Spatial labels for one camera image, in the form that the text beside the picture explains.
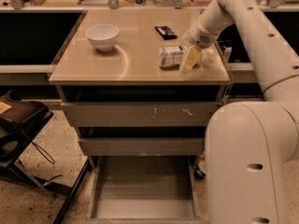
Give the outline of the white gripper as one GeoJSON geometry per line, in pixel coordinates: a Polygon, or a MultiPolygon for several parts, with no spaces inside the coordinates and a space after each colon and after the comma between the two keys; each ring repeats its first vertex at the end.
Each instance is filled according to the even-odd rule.
{"type": "Polygon", "coordinates": [[[193,45],[187,48],[179,66],[179,72],[185,76],[202,58],[202,49],[209,48],[219,37],[218,24],[209,16],[199,16],[184,33],[182,39],[193,45]]]}

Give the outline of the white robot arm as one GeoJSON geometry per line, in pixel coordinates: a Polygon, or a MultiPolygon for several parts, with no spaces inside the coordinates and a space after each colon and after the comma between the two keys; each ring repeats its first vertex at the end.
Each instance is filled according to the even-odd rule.
{"type": "Polygon", "coordinates": [[[231,24],[264,99],[224,105],[206,127],[209,224],[289,224],[283,164],[298,157],[298,56],[256,0],[212,0],[187,37],[203,49],[231,24]]]}

